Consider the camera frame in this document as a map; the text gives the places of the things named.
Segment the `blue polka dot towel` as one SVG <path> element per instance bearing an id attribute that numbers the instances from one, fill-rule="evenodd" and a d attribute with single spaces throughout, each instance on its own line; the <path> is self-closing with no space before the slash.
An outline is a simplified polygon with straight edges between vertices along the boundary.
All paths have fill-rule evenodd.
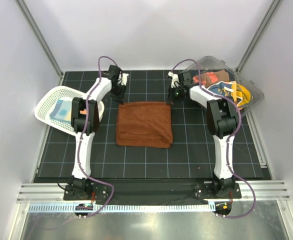
<path id="1" fill-rule="evenodd" d="M 75 119 L 85 118 L 87 109 L 82 98 L 58 99 L 52 112 L 49 114 L 51 120 L 64 123 L 73 123 Z"/>

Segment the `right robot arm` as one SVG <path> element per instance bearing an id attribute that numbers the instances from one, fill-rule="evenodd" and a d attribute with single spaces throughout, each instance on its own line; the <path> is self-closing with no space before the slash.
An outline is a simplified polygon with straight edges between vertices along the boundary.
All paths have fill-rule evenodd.
<path id="1" fill-rule="evenodd" d="M 185 98 L 206 108 L 206 123 L 215 145 L 215 166 L 212 175 L 212 194 L 225 198 L 235 188 L 233 143 L 241 124 L 241 116 L 234 102 L 195 82 L 189 72 L 168 73 L 171 79 L 168 100 L 171 104 Z"/>

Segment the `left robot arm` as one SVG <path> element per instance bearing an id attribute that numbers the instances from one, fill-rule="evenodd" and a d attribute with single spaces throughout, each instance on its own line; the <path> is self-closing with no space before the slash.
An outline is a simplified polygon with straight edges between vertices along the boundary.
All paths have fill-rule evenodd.
<path id="1" fill-rule="evenodd" d="M 99 77 L 84 97 L 75 97 L 71 102 L 71 127 L 75 132 L 76 151 L 71 177 L 65 187 L 69 196 L 88 200 L 92 194 L 91 152 L 92 142 L 100 126 L 99 104 L 108 93 L 119 104 L 124 103 L 128 75 L 117 65 L 100 71 Z"/>

